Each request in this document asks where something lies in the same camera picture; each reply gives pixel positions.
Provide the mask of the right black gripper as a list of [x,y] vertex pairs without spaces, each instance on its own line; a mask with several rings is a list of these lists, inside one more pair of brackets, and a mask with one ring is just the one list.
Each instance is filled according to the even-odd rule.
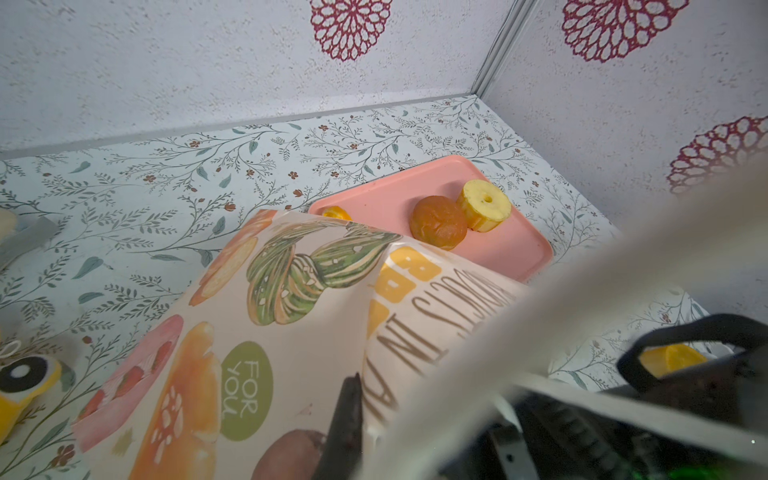
[[744,347],[667,375],[643,364],[654,355],[633,347],[619,361],[624,387],[602,400],[638,400],[670,407],[704,420],[744,427],[736,459],[713,448],[656,433],[648,422],[612,419],[556,399],[531,393],[515,406],[520,426],[495,424],[443,470],[446,479],[745,479],[767,476],[767,350]]

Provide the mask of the small round glazed bun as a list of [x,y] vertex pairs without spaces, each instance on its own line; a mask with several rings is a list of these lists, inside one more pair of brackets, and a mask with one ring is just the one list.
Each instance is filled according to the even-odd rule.
[[708,358],[684,344],[674,344],[647,349],[639,356],[640,364],[654,377],[704,364]]

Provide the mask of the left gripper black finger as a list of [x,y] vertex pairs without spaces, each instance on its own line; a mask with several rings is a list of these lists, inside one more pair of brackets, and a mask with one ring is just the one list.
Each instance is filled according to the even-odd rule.
[[351,479],[362,457],[363,405],[360,374],[344,379],[325,447],[313,479]]

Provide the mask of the yellow ring-shaped fake bread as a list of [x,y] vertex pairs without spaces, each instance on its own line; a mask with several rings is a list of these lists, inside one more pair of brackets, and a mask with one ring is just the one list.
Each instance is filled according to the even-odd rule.
[[513,209],[502,190],[480,179],[463,185],[457,204],[465,215],[468,228],[480,233],[498,227],[510,217]]

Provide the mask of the round orange fake bun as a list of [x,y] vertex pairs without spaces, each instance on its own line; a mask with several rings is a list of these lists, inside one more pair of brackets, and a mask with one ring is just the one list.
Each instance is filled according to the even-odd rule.
[[455,200],[433,195],[415,204],[409,228],[416,240],[450,251],[465,239],[468,224]]

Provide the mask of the white paper bag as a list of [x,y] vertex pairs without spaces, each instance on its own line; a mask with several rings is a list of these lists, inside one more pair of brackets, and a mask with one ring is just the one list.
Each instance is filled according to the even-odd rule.
[[694,189],[645,228],[524,283],[430,244],[320,214],[261,210],[74,421],[95,479],[246,479],[324,434],[360,374],[367,473],[421,466],[417,426],[464,426],[506,374],[607,328],[668,282],[767,238],[767,167]]

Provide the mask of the long twisted fake bread stick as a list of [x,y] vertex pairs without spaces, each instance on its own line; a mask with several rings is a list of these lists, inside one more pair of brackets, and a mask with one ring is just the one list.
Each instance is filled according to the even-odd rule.
[[351,221],[351,216],[349,215],[349,213],[339,206],[330,206],[330,207],[324,208],[320,212],[320,215],[327,218]]

